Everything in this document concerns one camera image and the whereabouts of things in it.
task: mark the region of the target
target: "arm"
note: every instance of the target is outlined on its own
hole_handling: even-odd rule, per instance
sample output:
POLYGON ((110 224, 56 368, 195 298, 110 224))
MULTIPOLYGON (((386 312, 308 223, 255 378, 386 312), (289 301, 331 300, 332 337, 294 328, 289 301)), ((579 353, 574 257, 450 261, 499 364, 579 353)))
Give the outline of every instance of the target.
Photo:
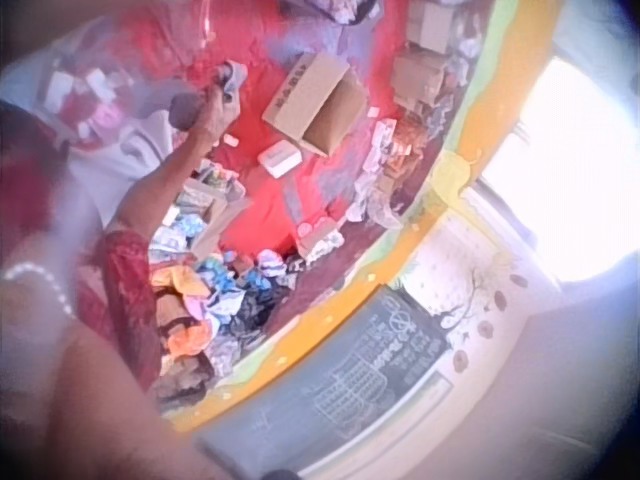
POLYGON ((129 190, 109 230, 130 229, 150 240, 185 180, 239 113, 238 95, 224 103, 220 88, 213 87, 185 143, 129 190))
MULTIPOLYGON (((34 262, 61 279, 58 241, 31 236, 7 266, 34 262)), ((2 446, 35 478, 232 480, 158 416, 117 351, 65 315, 41 275, 0 280, 0 313, 2 446)))

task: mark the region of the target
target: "window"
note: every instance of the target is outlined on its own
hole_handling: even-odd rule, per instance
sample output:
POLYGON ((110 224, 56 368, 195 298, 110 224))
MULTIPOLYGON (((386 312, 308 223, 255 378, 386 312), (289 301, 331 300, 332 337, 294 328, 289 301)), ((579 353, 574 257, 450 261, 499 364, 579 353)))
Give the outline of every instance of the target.
POLYGON ((586 280, 640 249, 639 138, 625 110, 554 58, 478 191, 558 280, 586 280))

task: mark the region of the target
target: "scattered items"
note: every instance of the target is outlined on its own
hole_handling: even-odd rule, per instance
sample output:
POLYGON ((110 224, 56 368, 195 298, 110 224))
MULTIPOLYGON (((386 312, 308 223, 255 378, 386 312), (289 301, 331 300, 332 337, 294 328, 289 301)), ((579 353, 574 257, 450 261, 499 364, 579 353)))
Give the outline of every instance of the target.
POLYGON ((172 228, 182 233, 185 237, 197 237, 207 227, 202 217, 197 213, 180 215, 173 223, 172 228))
POLYGON ((66 72, 54 71, 45 94, 44 108, 52 114, 60 113, 66 97, 73 90, 74 80, 74 77, 66 72))
POLYGON ((367 216, 386 229, 402 228, 391 209, 391 195, 413 172, 426 146, 424 127, 409 119, 382 120, 376 125, 372 149, 355 182, 356 196, 346 212, 349 222, 367 216))
POLYGON ((378 118, 380 116, 380 109, 378 107, 371 107, 367 112, 367 117, 378 118))
POLYGON ((447 114, 453 110, 453 94, 443 97, 426 121, 428 140, 431 141, 444 131, 447 114))
POLYGON ((321 217, 309 228, 298 229, 298 253, 307 265, 344 245, 344 237, 340 234, 338 224, 329 217, 321 217))
POLYGON ((407 40, 437 53, 447 51, 455 9, 426 0, 411 0, 407 40))
POLYGON ((367 202, 367 215, 387 230, 398 230, 402 228, 402 221, 391 210, 390 201, 391 192, 374 189, 367 202))
POLYGON ((233 135, 229 135, 228 133, 225 133, 222 136, 222 141, 224 143, 226 143, 227 145, 229 145, 230 147, 237 147, 238 145, 240 145, 240 140, 238 140, 236 137, 234 137, 233 135))
POLYGON ((187 237, 180 232, 161 226, 151 240, 151 250, 180 253, 187 250, 187 237))
POLYGON ((396 124, 397 121, 392 119, 380 120, 376 123, 371 137, 371 150, 362 166, 365 172, 375 173, 380 170, 383 163, 383 154, 389 153, 391 149, 396 124))
POLYGON ((162 220, 162 224, 165 227, 170 227, 171 225, 173 225, 173 222, 176 221, 176 218, 178 218, 178 215, 180 215, 180 209, 175 205, 171 205, 171 207, 169 207, 169 211, 167 212, 167 214, 164 216, 164 219, 162 220))
POLYGON ((340 25, 357 25, 375 18, 381 9, 377 0, 286 0, 309 13, 321 13, 340 25))
POLYGON ((219 336, 205 348, 204 353, 211 362, 216 378, 224 378, 233 373, 233 366, 240 360, 242 350, 235 337, 219 336))
POLYGON ((280 178, 302 163, 302 152, 288 140, 280 140, 262 152, 258 161, 273 178, 280 178))
POLYGON ((192 327, 180 329, 167 339, 169 354, 174 359, 198 355, 211 343, 219 326, 216 323, 214 332, 212 324, 205 320, 192 327))
POLYGON ((263 250, 258 254, 258 266, 267 278, 275 278, 287 273, 282 257, 273 250, 263 250))
POLYGON ((307 150, 332 155, 362 114, 366 90, 349 64, 305 53, 262 118, 307 150))
POLYGON ((449 45, 464 55, 467 59, 473 60, 478 57, 482 51, 483 35, 480 25, 480 15, 475 13, 471 18, 471 26, 474 32, 472 36, 466 36, 468 23, 469 13, 467 11, 460 11, 452 28, 449 45))
POLYGON ((151 275, 151 285, 154 287, 170 287, 182 295, 194 297, 208 297, 211 295, 211 291, 196 272, 185 265, 176 265, 154 272, 151 275))
POLYGON ((460 56, 452 55, 447 62, 446 71, 451 73, 456 79, 456 87, 464 87, 467 85, 469 77, 469 61, 460 56))

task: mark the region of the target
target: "white box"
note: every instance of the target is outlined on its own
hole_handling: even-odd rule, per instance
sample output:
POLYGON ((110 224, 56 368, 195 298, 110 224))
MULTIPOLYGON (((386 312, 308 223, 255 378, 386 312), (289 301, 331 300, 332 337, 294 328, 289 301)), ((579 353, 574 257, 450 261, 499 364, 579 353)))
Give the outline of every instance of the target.
POLYGON ((302 152, 288 140, 280 140, 258 155, 258 161, 274 178, 280 178, 302 163, 302 152))

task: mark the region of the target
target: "person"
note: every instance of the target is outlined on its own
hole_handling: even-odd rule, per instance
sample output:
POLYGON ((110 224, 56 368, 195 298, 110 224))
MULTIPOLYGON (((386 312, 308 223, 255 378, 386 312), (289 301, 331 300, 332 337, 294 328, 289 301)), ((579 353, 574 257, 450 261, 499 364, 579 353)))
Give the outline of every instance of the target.
POLYGON ((149 241, 238 116, 237 97, 211 89, 186 141, 95 241, 95 210, 64 154, 26 112, 3 104, 1 114, 3 457, 34 477, 233 478, 179 438, 144 390, 160 369, 149 241))

